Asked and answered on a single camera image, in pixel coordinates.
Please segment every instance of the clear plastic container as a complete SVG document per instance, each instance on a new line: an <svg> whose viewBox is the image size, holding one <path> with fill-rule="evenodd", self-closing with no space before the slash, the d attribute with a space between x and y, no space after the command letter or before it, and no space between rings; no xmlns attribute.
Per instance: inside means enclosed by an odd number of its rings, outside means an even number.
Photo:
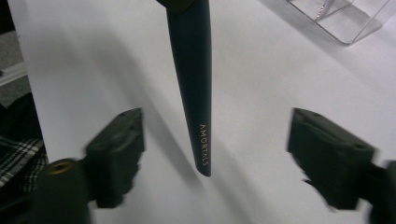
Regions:
<svg viewBox="0 0 396 224"><path fill-rule="evenodd" d="M286 1L345 45L378 30L396 11L396 0Z"/></svg>

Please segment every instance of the white table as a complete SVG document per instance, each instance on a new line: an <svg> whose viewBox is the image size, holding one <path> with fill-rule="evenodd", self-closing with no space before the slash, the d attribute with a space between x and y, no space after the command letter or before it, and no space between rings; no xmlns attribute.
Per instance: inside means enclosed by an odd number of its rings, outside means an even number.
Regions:
<svg viewBox="0 0 396 224"><path fill-rule="evenodd" d="M396 158L396 20L342 47L280 0L211 1L213 163L195 171L164 8L154 0L9 1L49 159L143 107L146 148L125 205L96 223L361 224L333 213L286 152L292 107Z"/></svg>

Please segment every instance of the floor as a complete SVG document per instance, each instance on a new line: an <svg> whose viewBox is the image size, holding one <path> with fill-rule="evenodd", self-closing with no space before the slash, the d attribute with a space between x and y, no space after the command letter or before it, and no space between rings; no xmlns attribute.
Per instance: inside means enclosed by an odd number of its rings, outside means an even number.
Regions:
<svg viewBox="0 0 396 224"><path fill-rule="evenodd" d="M13 31L0 35L0 70L21 62L23 62L23 58L16 32ZM28 77L21 77L0 86L0 105L7 107L13 101L30 91Z"/></svg>

